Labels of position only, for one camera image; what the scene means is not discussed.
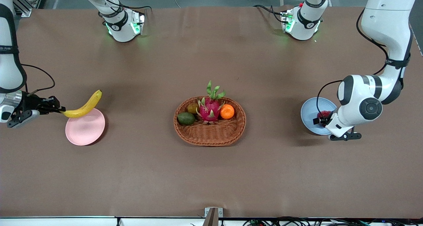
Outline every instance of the avocado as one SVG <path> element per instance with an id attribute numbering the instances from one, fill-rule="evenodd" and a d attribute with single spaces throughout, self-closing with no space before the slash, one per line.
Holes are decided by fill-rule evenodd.
<path id="1" fill-rule="evenodd" d="M 189 112 L 178 114 L 178 121 L 181 125 L 192 125 L 195 122 L 195 117 Z"/>

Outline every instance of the pink dragon fruit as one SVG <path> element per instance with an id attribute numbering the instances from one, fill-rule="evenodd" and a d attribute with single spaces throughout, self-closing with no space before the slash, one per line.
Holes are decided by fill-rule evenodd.
<path id="1" fill-rule="evenodd" d="M 223 104 L 220 105 L 218 99 L 225 96 L 225 91 L 221 92 L 220 94 L 216 95 L 216 92 L 219 90 L 220 86 L 216 86 L 212 91 L 212 81 L 209 81 L 207 85 L 207 94 L 208 97 L 204 98 L 200 101 L 198 100 L 198 106 L 200 107 L 200 111 L 197 114 L 203 119 L 203 122 L 213 124 L 217 122 L 219 118 L 220 109 L 222 108 Z"/>

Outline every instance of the red fruit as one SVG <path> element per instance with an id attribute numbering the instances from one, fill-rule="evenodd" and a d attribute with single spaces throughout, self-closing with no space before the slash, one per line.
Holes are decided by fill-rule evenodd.
<path id="1" fill-rule="evenodd" d="M 216 86 L 212 92 L 212 81 L 207 85 L 207 94 L 208 97 L 203 98 L 201 101 L 198 100 L 198 106 L 200 111 L 197 114 L 203 119 L 204 123 L 208 122 L 217 122 L 220 114 L 220 109 L 222 105 L 219 104 L 218 99 L 224 97 L 225 91 L 216 95 L 216 92 L 219 90 L 220 86 Z"/>
<path id="2" fill-rule="evenodd" d="M 327 118 L 327 117 L 329 117 L 330 113 L 332 113 L 332 111 L 327 111 L 327 110 L 323 110 L 321 112 L 322 112 L 322 114 L 317 113 L 318 118 L 323 118 L 323 117 Z"/>

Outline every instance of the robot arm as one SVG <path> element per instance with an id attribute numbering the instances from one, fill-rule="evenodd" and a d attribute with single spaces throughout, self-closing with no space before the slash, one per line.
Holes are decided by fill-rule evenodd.
<path id="1" fill-rule="evenodd" d="M 88 0 L 104 18 L 110 35 L 118 42 L 131 41 L 142 32 L 144 14 L 124 8 L 119 0 Z"/>
<path id="2" fill-rule="evenodd" d="M 282 24 L 284 32 L 298 40 L 310 39 L 320 24 L 328 0 L 305 0 L 303 4 L 288 10 L 283 14 Z"/>
<path id="3" fill-rule="evenodd" d="M 381 75 L 349 75 L 340 83 L 337 97 L 341 106 L 326 125 L 336 137 L 342 137 L 355 125 L 374 121 L 382 114 L 382 105 L 400 95 L 410 59 L 412 33 L 408 17 L 414 1 L 368 0 L 361 22 L 363 31 L 385 44 L 388 59 Z"/>
<path id="4" fill-rule="evenodd" d="M 104 18 L 110 35 L 127 42 L 142 32 L 144 15 L 123 8 L 118 0 L 89 0 Z M 66 111 L 54 96 L 21 91 L 27 76 L 19 60 L 12 0 L 0 0 L 0 123 L 18 128 L 39 115 Z"/>

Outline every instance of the brown woven basket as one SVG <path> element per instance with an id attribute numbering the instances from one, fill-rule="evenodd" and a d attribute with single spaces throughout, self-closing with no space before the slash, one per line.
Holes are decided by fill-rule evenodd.
<path id="1" fill-rule="evenodd" d="M 221 98 L 219 102 L 234 107 L 235 115 L 231 119 L 219 117 L 217 124 L 205 125 L 200 116 L 195 115 L 196 121 L 193 125 L 186 126 L 178 122 L 178 114 L 186 112 L 189 104 L 197 103 L 197 99 L 202 98 L 203 96 L 189 98 L 176 109 L 173 125 L 181 139 L 197 146 L 228 146 L 236 142 L 245 130 L 247 119 L 242 107 L 230 98 Z"/>

